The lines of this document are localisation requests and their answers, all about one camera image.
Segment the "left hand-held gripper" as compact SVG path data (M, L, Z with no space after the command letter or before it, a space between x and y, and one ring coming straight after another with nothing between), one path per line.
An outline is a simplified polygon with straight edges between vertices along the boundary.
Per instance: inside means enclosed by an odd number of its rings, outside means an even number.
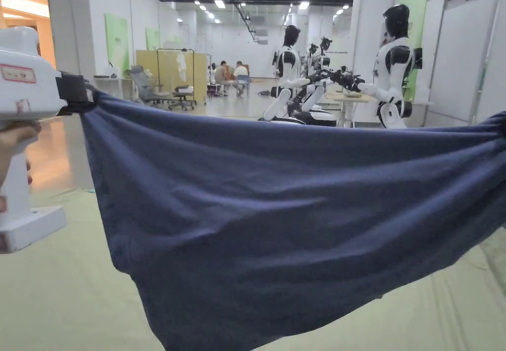
M81 75L55 70L38 53L39 35L28 27L0 32L0 127L35 123L56 116L84 113L93 107L98 90ZM32 208L29 199L26 147L37 137L13 149L6 179L1 186L0 251L20 251L67 224L62 207Z

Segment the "person's left hand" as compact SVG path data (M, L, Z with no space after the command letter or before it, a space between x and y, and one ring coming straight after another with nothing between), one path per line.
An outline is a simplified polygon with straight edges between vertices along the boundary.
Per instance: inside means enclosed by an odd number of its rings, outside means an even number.
M37 137L42 130L39 122L15 122L0 131L0 187L4 185L8 169L21 143Z

